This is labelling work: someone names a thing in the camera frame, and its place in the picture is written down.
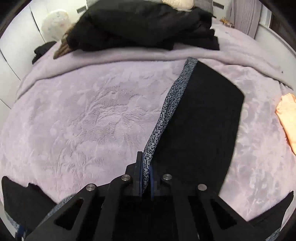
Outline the black pants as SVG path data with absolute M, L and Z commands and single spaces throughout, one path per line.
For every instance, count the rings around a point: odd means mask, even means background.
M 135 240 L 175 240 L 173 231 L 162 219 L 162 208 L 151 196 L 152 162 L 229 163 L 228 174 L 244 99 L 241 89 L 228 78 L 195 58 L 186 59 L 179 77 L 168 90 L 145 147 L 137 151 L 142 152 L 142 201 L 139 233 Z M 39 225 L 78 192 L 55 202 L 36 184 L 23 186 L 1 176 L 1 198 L 4 212 L 16 228 L 14 239 L 27 240 Z M 265 240 L 283 240 L 295 228 L 295 191 L 262 214 L 244 220 L 255 222 L 259 219 L 265 223 Z

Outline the lavender plush blanket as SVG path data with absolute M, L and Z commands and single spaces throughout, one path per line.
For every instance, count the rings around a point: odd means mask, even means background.
M 1 176 L 36 184 L 55 202 L 124 173 L 154 129 L 165 97 L 193 57 L 243 92 L 238 137 L 219 193 L 245 220 L 295 191 L 295 154 L 275 109 L 290 92 L 280 66 L 251 37 L 212 24 L 220 50 L 75 51 L 51 48 L 23 79 L 1 130 Z

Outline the orange peach cloth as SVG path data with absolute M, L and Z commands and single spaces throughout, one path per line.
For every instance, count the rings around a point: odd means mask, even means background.
M 287 136 L 288 143 L 295 154 L 296 151 L 296 102 L 292 93 L 282 95 L 276 106 L 275 113 Z

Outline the brown knitted garment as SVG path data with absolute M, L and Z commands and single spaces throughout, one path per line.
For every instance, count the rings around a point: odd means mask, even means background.
M 57 59 L 59 57 L 62 57 L 68 53 L 73 52 L 73 49 L 71 49 L 67 42 L 67 37 L 70 34 L 70 32 L 73 30 L 75 24 L 72 24 L 70 28 L 64 33 L 62 39 L 61 39 L 61 45 L 59 49 L 54 53 L 53 59 Z

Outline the small black garment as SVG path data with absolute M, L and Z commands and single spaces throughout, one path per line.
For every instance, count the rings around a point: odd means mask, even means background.
M 45 44 L 37 47 L 34 50 L 34 58 L 32 59 L 32 64 L 39 60 L 44 54 L 46 54 L 49 49 L 51 49 L 56 44 L 56 41 L 46 42 Z

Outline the black clothes pile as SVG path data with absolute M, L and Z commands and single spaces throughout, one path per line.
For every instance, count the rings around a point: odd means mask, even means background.
M 152 1 L 98 1 L 66 40 L 73 50 L 144 47 L 172 50 L 174 44 L 219 50 L 212 15 L 200 8 L 177 11 Z

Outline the white floral bag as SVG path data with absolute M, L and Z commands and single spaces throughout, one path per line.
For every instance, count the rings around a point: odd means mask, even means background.
M 69 15 L 65 11 L 49 14 L 42 23 L 41 30 L 46 42 L 60 41 L 71 27 Z

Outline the mauve curtain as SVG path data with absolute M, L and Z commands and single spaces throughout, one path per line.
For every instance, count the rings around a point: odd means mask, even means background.
M 259 24 L 262 3 L 258 0 L 231 1 L 229 21 L 234 28 L 254 39 Z

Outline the round cream cushion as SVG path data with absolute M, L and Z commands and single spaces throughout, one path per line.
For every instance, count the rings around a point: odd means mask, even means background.
M 194 7 L 194 0 L 162 0 L 162 3 L 179 11 L 189 11 Z

